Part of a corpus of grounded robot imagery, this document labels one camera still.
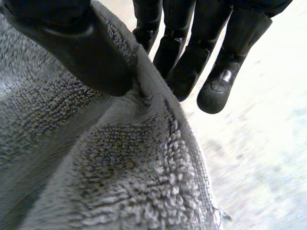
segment terry cloth towel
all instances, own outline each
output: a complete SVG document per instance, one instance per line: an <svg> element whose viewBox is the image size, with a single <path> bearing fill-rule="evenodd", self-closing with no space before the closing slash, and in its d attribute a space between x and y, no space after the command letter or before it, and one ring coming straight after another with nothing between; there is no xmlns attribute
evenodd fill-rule
<svg viewBox="0 0 307 230"><path fill-rule="evenodd" d="M220 229L179 102L126 26L92 4L136 73L124 97L87 88L0 17L0 229Z"/></svg>

